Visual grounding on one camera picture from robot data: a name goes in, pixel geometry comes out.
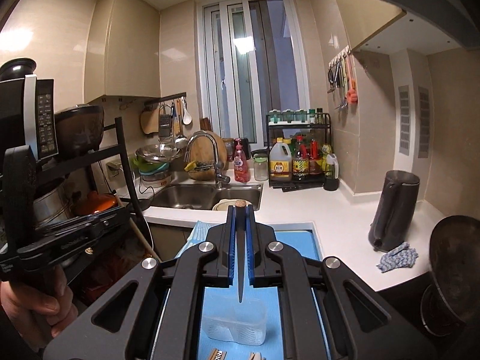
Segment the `left human hand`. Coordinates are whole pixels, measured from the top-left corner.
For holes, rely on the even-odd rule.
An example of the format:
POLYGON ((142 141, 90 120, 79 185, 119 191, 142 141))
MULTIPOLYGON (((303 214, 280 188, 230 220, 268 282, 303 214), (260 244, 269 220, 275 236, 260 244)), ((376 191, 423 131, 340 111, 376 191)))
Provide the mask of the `left human hand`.
POLYGON ((62 267, 46 277, 46 293, 23 283, 1 283, 1 306, 31 350, 37 352, 78 317, 62 267))

